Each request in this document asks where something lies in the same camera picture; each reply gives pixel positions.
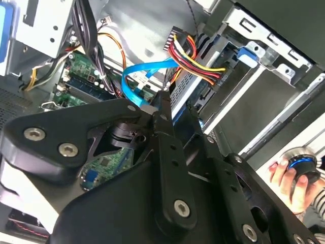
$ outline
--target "yellow wire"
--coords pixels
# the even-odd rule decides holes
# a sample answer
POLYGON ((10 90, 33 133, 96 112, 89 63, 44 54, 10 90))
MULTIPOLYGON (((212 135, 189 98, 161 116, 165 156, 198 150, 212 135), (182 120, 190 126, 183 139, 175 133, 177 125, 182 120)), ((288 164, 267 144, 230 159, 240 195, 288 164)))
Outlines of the yellow wire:
POLYGON ((36 69, 31 70, 31 78, 28 86, 26 87, 25 91, 28 91, 35 83, 36 81, 36 69))
MULTIPOLYGON (((169 55, 170 55, 171 57, 173 57, 173 54, 171 53, 170 50, 168 50, 168 53, 169 53, 169 55)), ((194 71, 188 69, 188 68, 185 67, 183 64, 181 64, 181 62, 180 62, 179 60, 177 60, 176 58, 173 58, 173 60, 174 60, 174 61, 179 65, 179 67, 181 67, 182 69, 184 69, 184 70, 186 70, 187 72, 189 72, 189 73, 191 73, 191 74, 193 74, 193 75, 196 75, 196 76, 198 76, 198 77, 200 77, 200 78, 202 78, 202 79, 208 81, 211 85, 214 85, 214 82, 213 82, 212 80, 210 80, 209 78, 204 77, 204 76, 201 76, 200 74, 198 74, 198 73, 196 73, 196 72, 194 72, 194 71)))
POLYGON ((180 46, 180 44, 178 43, 177 41, 177 37, 176 35, 174 35, 174 41, 175 41, 175 46, 177 48, 177 50, 179 50, 181 52, 181 54, 188 60, 190 61, 192 64, 195 64, 196 66, 198 66, 199 68, 205 70, 205 71, 211 71, 211 72, 220 72, 220 71, 225 71, 225 68, 208 68, 208 67, 204 67, 202 65, 200 65, 199 63, 197 63, 195 60, 193 60, 190 56, 188 56, 183 48, 181 48, 181 50, 177 47, 177 46, 180 46))

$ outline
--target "white wire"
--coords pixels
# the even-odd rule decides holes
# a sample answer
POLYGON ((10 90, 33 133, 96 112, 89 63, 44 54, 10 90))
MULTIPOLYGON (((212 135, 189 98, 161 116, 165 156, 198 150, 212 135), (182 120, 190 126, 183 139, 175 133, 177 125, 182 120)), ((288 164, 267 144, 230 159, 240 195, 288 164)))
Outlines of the white wire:
POLYGON ((38 86, 41 86, 41 85, 44 85, 45 83, 47 83, 49 80, 52 79, 53 75, 56 73, 56 71, 60 68, 61 64, 63 63, 63 61, 71 54, 73 53, 73 51, 71 52, 68 52, 65 56, 63 56, 62 58, 59 59, 59 61, 57 62, 56 64, 56 67, 55 69, 53 70, 53 74, 47 78, 46 80, 42 81, 41 83, 37 84, 37 85, 34 85, 32 86, 30 89, 26 90, 27 92, 34 89, 35 87, 38 87, 38 86))

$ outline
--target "wire bundle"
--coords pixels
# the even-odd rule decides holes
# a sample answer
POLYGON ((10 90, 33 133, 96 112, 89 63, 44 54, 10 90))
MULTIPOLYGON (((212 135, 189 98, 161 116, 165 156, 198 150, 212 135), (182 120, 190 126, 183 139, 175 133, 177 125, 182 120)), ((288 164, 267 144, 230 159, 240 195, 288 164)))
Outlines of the wire bundle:
POLYGON ((76 0, 72 14, 73 27, 76 36, 86 56, 100 73, 100 79, 103 81, 107 91, 113 95, 121 96, 112 80, 106 75, 104 65, 104 51, 97 39, 97 27, 94 16, 91 11, 89 1, 76 0))
MULTIPOLYGON (((214 80, 220 78, 219 72, 225 71, 225 68, 207 68, 199 63, 197 63, 194 58, 196 57, 196 47, 194 40, 188 36, 188 41, 192 47, 192 56, 188 56, 182 46, 177 41, 176 35, 174 35, 174 41, 171 43, 168 49, 169 55, 173 58, 173 60, 181 67, 182 69, 186 70, 187 72, 201 77, 202 79, 209 82, 211 85, 214 85, 214 80)), ((175 82, 181 70, 178 70, 172 80, 171 83, 175 82)))
MULTIPOLYGON (((197 48, 196 48, 196 45, 195 45, 195 41, 193 40, 193 38, 191 36, 187 36, 186 40, 188 41, 188 43, 190 44, 190 46, 192 48, 191 58, 195 59, 197 57, 197 48)), ((182 71, 181 67, 178 67, 176 69, 176 72, 173 74, 173 77, 171 79, 171 84, 173 84, 175 82, 175 80, 178 78, 181 71, 182 71)))

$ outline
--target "screw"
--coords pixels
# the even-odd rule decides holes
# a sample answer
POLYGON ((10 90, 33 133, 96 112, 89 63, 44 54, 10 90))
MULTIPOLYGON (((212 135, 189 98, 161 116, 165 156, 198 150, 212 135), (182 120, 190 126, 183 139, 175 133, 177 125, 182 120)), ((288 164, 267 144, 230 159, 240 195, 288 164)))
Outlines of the screw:
POLYGON ((167 117, 166 117, 166 115, 162 114, 162 115, 160 115, 160 116, 161 116, 162 119, 164 119, 164 120, 168 120, 167 117))
POLYGON ((70 41, 71 42, 77 42, 77 37, 76 36, 70 36, 70 41))
POLYGON ((234 156, 235 160, 238 162, 238 163, 242 163, 242 159, 238 156, 234 156))
POLYGON ((41 141, 45 138, 45 132, 39 128, 28 128, 24 131, 24 136, 31 141, 41 141))
POLYGON ((244 234, 250 239, 252 242, 257 242, 257 235, 254 229, 250 225, 243 225, 244 234))
POLYGON ((78 148, 71 143, 63 143, 59 146, 59 153, 64 157, 75 157, 78 154, 78 148))
POLYGON ((294 234, 294 239, 297 244, 305 244, 304 240, 302 240, 301 237, 298 236, 297 234, 294 234))
POLYGON ((189 206, 182 200, 176 200, 174 202, 174 209, 183 218, 187 218, 190 214, 189 206))
POLYGON ((131 110, 131 111, 136 111, 136 108, 135 107, 133 107, 133 106, 131 106, 131 105, 128 105, 128 107, 127 107, 129 110, 131 110))
POLYGON ((208 139, 208 141, 209 141, 210 143, 214 143, 214 140, 213 140, 213 138, 212 138, 211 136, 207 136, 207 139, 208 139))

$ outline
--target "ventilation grille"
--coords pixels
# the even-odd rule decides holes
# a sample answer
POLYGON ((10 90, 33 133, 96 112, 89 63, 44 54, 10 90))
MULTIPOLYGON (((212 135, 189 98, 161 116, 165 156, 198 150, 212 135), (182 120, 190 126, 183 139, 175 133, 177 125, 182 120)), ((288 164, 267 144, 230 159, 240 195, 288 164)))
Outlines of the ventilation grille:
POLYGON ((184 79, 182 79, 182 81, 180 82, 180 84, 175 87, 175 89, 173 90, 173 93, 171 94, 171 105, 172 105, 172 107, 181 98, 180 95, 182 94, 182 92, 186 88, 188 88, 186 86, 188 85, 188 83, 190 82, 190 80, 192 78, 193 78, 193 75, 191 73, 187 73, 185 75, 184 79))
POLYGON ((0 130, 6 122, 20 116, 31 102, 0 88, 0 130))

